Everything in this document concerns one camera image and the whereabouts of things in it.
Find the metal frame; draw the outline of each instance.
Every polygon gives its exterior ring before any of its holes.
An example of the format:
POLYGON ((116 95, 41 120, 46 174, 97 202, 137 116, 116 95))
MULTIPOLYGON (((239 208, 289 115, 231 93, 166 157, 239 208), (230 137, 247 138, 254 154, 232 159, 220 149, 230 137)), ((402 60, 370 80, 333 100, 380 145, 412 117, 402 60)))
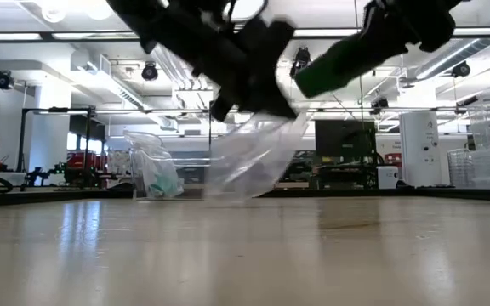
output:
MULTIPOLYGON (((475 29, 490 29, 490 26, 458 26, 457 30, 472 30, 470 34, 454 34, 452 39, 477 39, 490 38, 490 34, 475 34, 475 29)), ((298 28, 296 31, 359 31, 360 28, 342 27, 342 28, 298 28)), ((36 39, 0 39, 0 43, 139 43, 139 37, 132 31, 17 31, 17 32, 0 32, 0 35, 36 35, 36 39)), ((293 40, 337 40, 344 39, 347 35, 329 35, 329 36, 300 36, 296 35, 293 40)))
POLYGON ((65 115, 69 111, 84 111, 86 112, 86 116, 88 117, 88 120, 86 121, 86 135, 84 137, 86 138, 86 147, 84 148, 84 162, 83 162, 83 170, 86 172, 90 168, 89 165, 89 159, 88 159, 88 142, 90 140, 90 118, 92 118, 94 114, 94 110, 91 108, 77 108, 77 109, 22 109, 22 118, 20 121, 20 142, 19 142, 19 149, 18 149, 18 165, 16 166, 16 172, 21 173, 26 171, 23 166, 24 166, 24 138, 26 136, 26 115, 29 112, 32 112, 34 115, 35 112, 38 111, 47 111, 48 114, 44 115, 39 115, 39 116, 50 116, 51 114, 53 115, 65 115))

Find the computer monitor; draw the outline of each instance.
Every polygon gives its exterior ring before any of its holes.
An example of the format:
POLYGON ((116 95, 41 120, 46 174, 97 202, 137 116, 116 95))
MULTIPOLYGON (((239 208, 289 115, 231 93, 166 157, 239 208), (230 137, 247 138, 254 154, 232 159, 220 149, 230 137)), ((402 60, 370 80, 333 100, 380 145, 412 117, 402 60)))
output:
POLYGON ((373 154, 374 122, 357 120, 316 120, 317 156, 364 157, 373 154))

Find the fluorescent light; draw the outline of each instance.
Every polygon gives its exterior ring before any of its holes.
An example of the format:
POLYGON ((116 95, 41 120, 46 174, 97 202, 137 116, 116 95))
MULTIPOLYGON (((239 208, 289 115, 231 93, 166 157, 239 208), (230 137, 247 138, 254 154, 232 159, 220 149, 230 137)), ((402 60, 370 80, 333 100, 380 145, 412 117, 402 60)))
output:
POLYGON ((91 61, 88 61, 86 64, 89 65, 90 67, 94 68, 94 70, 96 70, 96 71, 98 70, 98 67, 96 67, 94 64, 92 64, 91 61))
MULTIPOLYGON (((153 115, 180 115, 180 114, 201 114, 203 113, 203 110, 195 109, 195 110, 147 110, 147 114, 153 114, 153 115)), ((130 115, 130 114, 145 114, 141 110, 97 110, 95 111, 96 114, 98 115, 130 115)))
POLYGON ((38 115, 87 115, 85 110, 68 110, 68 111, 47 111, 42 110, 37 113, 38 115))
MULTIPOLYGON (((265 5, 264 0, 242 0, 236 1, 234 11, 231 16, 232 21, 246 21, 253 18, 265 5)), ((231 4, 228 3, 224 10, 224 15, 228 16, 231 4)))
MULTIPOLYGON (((205 138, 209 138, 208 135, 155 135, 161 139, 182 139, 182 138, 188 138, 188 139, 205 139, 205 138)), ((211 135, 212 138, 215 138, 215 137, 220 137, 220 136, 224 136, 222 134, 213 134, 211 135)), ((125 137, 120 135, 120 136, 109 136, 110 139, 124 139, 125 137)))
POLYGON ((346 37, 357 34, 359 29, 298 29, 294 32, 297 37, 346 37))
POLYGON ((41 40, 37 33, 0 33, 0 41, 41 40))
POLYGON ((52 36, 56 39, 73 39, 73 40, 96 40, 96 39, 138 39, 137 35, 131 31, 97 31, 84 33, 54 33, 52 36))
POLYGON ((456 28, 454 35, 490 35, 490 27, 456 28))

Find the ceiling light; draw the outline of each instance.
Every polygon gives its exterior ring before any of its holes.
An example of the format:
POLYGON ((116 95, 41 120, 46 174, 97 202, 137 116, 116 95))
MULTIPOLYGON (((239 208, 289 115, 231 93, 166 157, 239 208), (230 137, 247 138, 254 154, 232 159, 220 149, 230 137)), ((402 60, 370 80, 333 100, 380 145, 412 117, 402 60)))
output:
MULTIPOLYGON (((256 14, 260 12, 260 10, 265 6, 266 0, 241 0, 236 1, 234 6, 234 11, 231 15, 231 20, 236 21, 245 21, 250 20, 256 14)), ((224 10, 224 15, 228 15, 230 12, 231 4, 228 3, 224 10)))
POLYGON ((50 23, 61 22, 67 15, 65 1, 43 1, 41 4, 41 15, 50 23))
POLYGON ((357 34, 359 29, 297 29, 296 37, 347 37, 357 34))
POLYGON ((490 35, 490 27, 456 28, 453 34, 457 36, 490 35))
POLYGON ((37 33, 0 33, 0 41, 41 40, 37 33))
POLYGON ((106 0, 96 0, 89 4, 86 10, 88 17, 93 20, 106 20, 113 15, 112 8, 107 4, 106 0))
POLYGON ((55 39, 60 40, 109 40, 109 39, 129 39, 136 40, 139 39, 135 33, 131 31, 97 31, 97 32, 88 32, 88 33, 54 33, 52 36, 55 39))
POLYGON ((68 111, 50 111, 50 110, 42 110, 37 112, 38 115, 87 115, 88 112, 85 110, 68 110, 68 111))

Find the ventilation duct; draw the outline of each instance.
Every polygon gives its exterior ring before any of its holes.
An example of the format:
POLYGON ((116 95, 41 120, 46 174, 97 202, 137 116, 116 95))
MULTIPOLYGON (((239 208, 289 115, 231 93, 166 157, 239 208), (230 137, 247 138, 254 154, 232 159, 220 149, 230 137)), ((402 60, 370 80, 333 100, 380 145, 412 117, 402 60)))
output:
MULTIPOLYGON (((429 63, 420 66, 415 71, 410 71, 413 75, 409 76, 408 82, 417 82, 428 78, 435 77, 445 71, 451 70, 454 66, 467 60, 470 56, 478 54, 482 50, 490 47, 489 38, 475 39, 472 42, 460 42, 458 47, 453 47, 444 55, 438 56, 429 63)), ((396 79, 393 77, 385 78, 376 86, 382 95, 390 95, 395 88, 396 79)))
MULTIPOLYGON (((103 55, 92 55, 88 50, 80 49, 71 55, 71 71, 82 71, 96 78, 98 84, 118 96, 122 101, 129 102, 138 110, 148 110, 140 96, 119 79, 111 75, 111 62, 103 55)), ((178 123, 173 119, 154 114, 148 117, 165 130, 178 130, 178 123)))
POLYGON ((183 68, 182 61, 167 51, 166 48, 157 45, 151 53, 151 57, 156 61, 169 79, 177 86, 177 90, 207 89, 207 82, 204 76, 195 78, 190 71, 183 68))
POLYGON ((442 59, 432 60, 415 71, 417 81, 436 77, 490 47, 490 38, 478 38, 442 59))

